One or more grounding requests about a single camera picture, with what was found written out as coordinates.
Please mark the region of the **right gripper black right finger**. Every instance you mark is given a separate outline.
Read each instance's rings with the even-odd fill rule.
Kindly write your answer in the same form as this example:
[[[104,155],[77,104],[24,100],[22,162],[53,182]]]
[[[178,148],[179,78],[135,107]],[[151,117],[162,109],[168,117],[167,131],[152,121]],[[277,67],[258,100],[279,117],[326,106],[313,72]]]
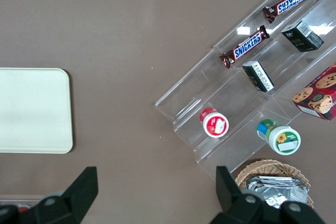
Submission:
[[[216,167],[216,194],[222,208],[211,223],[262,223],[263,202],[252,194],[243,194],[226,166]]]

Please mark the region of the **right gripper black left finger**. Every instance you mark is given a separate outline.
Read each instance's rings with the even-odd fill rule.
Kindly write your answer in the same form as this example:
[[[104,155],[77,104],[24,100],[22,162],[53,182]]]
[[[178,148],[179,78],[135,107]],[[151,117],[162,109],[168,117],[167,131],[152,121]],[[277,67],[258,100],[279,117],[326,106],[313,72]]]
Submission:
[[[61,194],[41,200],[27,211],[27,223],[81,223],[98,195],[96,167],[86,167]]]

